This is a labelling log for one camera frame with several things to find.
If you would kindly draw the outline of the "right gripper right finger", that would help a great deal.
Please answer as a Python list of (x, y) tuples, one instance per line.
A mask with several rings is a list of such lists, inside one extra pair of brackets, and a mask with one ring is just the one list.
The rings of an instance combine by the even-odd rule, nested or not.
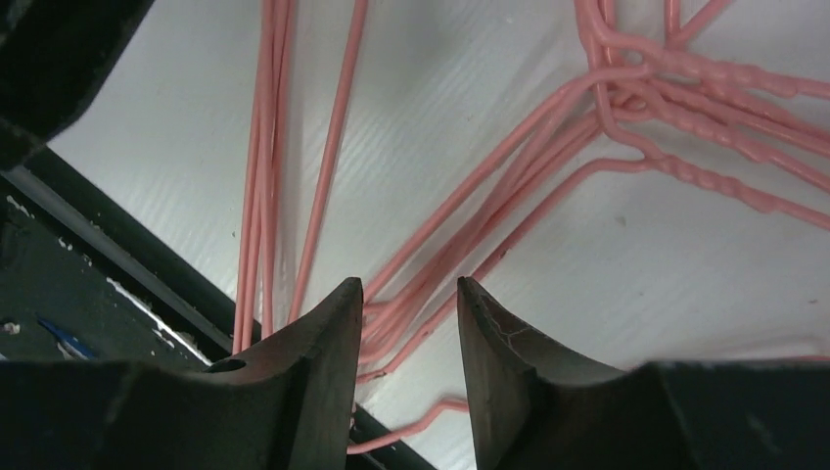
[(825, 469), (825, 360), (658, 360), (575, 352), (457, 282), (481, 469)]

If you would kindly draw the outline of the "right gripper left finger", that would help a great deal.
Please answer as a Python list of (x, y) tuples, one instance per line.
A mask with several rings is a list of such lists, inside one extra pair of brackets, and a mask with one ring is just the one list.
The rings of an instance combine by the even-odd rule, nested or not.
[(203, 372), (141, 361), (5, 361), (5, 469), (341, 469), (363, 292)]

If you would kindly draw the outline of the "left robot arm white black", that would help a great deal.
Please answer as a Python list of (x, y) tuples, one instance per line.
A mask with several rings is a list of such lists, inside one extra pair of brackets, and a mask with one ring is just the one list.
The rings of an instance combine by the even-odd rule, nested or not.
[(88, 110), (152, 0), (1, 4), (1, 168), (23, 164)]

